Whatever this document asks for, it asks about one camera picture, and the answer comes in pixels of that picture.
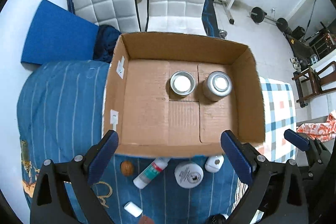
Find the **blue striped bedspread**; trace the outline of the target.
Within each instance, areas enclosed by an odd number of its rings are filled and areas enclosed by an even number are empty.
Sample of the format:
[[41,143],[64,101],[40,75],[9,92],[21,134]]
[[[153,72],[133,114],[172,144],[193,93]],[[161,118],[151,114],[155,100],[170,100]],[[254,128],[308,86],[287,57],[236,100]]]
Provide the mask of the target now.
[[[25,82],[17,104],[22,149],[22,184],[31,203],[45,159],[67,162],[84,155],[101,139],[102,107],[109,66],[98,61],[48,63]],[[229,160],[217,173],[205,172],[193,189],[181,188],[174,171],[181,159],[139,189],[121,173],[126,156],[114,155],[92,190],[115,223],[137,223],[125,210],[132,202],[155,223],[204,223],[229,215],[246,191]]]

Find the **brown walnut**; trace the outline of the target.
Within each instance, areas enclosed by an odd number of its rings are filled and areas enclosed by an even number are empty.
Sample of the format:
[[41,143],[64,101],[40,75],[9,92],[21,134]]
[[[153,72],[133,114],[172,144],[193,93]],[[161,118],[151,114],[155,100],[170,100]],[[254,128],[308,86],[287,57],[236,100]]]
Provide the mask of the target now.
[[129,177],[134,174],[134,165],[131,161],[125,160],[120,164],[122,175]]

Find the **blue foam mat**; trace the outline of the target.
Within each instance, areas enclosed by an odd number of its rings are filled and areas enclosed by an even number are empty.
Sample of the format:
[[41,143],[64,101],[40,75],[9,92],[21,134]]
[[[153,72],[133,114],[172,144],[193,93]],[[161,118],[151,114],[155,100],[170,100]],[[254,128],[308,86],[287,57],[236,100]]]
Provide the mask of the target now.
[[95,24],[42,0],[30,24],[21,62],[91,60],[97,33]]

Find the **black round object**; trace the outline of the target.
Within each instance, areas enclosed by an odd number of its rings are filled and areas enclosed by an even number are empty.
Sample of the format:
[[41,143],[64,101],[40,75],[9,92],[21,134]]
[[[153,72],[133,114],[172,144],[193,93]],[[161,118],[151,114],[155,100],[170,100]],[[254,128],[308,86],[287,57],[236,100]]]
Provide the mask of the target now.
[[228,215],[226,214],[211,215],[206,220],[205,224],[225,224],[227,219],[228,219]]

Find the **white rectangular eraser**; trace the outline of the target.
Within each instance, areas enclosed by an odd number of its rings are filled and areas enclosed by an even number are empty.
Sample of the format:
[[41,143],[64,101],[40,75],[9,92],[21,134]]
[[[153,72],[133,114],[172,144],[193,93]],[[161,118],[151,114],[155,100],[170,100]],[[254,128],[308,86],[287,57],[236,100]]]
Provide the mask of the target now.
[[135,218],[141,216],[143,212],[143,210],[140,207],[138,207],[135,203],[131,201],[127,202],[123,208]]

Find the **checkered white blue cloth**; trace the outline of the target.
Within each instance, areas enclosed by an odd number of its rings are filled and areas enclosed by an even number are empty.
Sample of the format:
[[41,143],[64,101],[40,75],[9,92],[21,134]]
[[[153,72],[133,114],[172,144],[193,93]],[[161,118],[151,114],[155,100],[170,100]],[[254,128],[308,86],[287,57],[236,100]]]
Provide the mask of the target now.
[[289,83],[260,77],[264,100],[265,141],[255,148],[269,161],[294,159],[296,148],[284,138],[286,129],[295,130],[294,95]]

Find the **orange white patterned cloth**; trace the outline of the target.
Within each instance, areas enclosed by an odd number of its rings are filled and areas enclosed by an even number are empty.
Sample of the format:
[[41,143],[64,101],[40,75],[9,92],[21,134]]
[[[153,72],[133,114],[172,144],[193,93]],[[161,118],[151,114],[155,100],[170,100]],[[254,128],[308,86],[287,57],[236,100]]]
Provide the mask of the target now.
[[327,142],[335,139],[335,110],[333,110],[324,122],[304,122],[297,127],[298,133],[306,134],[311,139]]

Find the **round white jar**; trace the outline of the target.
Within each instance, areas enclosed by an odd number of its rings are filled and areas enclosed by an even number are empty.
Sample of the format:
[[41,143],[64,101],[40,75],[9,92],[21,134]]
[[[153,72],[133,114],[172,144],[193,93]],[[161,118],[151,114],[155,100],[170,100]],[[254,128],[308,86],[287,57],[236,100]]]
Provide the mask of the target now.
[[203,180],[204,172],[201,166],[192,161],[179,163],[174,171],[177,184],[184,189],[197,187]]

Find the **silver tin can right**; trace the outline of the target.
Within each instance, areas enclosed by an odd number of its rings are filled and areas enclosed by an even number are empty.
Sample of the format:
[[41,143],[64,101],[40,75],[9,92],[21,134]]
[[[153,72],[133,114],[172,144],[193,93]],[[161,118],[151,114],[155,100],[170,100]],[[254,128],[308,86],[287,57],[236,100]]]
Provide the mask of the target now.
[[203,94],[211,101],[219,101],[232,91],[230,77],[222,71],[214,71],[203,82]]

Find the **dark wooden chair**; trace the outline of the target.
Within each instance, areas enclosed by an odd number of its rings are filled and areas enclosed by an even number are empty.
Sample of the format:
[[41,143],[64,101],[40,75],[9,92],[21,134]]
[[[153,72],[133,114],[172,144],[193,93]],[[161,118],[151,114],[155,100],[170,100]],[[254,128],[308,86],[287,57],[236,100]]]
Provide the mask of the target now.
[[[329,68],[333,68],[334,70],[328,75],[321,77],[321,74]],[[336,88],[329,88],[326,90],[323,90],[322,88],[327,84],[335,82],[335,61],[332,61],[320,71],[316,71],[312,67],[308,67],[303,72],[294,72],[292,80],[295,82],[298,92],[298,100],[296,100],[296,102],[299,103],[301,108],[305,108],[308,105],[308,103],[306,103],[307,100],[322,94],[335,92]],[[307,81],[310,83],[311,93],[307,96],[304,96],[302,91],[302,84]]]

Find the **white quilted chair left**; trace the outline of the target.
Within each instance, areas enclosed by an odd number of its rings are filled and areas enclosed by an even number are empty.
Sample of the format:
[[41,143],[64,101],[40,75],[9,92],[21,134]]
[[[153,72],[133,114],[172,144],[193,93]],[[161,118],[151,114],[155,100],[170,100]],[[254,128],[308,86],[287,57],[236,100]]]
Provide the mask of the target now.
[[140,32],[136,0],[72,0],[75,15],[97,25],[110,25],[122,33]]

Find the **white spray bottle green label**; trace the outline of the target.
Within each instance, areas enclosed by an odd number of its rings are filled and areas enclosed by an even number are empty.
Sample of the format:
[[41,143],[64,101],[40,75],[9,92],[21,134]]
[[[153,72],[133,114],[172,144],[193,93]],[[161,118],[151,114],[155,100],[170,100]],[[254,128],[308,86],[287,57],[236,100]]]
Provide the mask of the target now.
[[133,180],[133,184],[139,189],[145,188],[168,166],[169,161],[167,157],[156,158]]

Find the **silver tin can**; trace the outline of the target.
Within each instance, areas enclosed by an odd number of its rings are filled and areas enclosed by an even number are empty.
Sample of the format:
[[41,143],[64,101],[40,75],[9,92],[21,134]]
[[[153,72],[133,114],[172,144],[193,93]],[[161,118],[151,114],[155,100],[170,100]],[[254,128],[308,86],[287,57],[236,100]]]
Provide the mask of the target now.
[[203,82],[203,94],[211,101],[219,101],[232,91],[230,77],[222,71],[214,71]]
[[194,91],[195,79],[187,71],[177,71],[170,78],[170,88],[177,96],[186,97]]

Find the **dark blue garment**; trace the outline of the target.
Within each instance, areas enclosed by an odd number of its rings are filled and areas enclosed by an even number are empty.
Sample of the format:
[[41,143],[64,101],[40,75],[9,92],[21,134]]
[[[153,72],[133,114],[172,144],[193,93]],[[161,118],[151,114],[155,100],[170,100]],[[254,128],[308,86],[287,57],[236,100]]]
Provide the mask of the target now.
[[114,48],[120,35],[121,32],[113,26],[99,26],[92,59],[105,63],[111,63]]

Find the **silver tin can left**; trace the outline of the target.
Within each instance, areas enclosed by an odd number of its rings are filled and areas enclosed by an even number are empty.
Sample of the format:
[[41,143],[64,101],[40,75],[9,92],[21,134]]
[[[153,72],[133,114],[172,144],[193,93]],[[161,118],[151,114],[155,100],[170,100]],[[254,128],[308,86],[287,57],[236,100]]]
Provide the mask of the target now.
[[177,71],[170,78],[170,88],[177,96],[186,97],[194,91],[195,79],[187,71]]

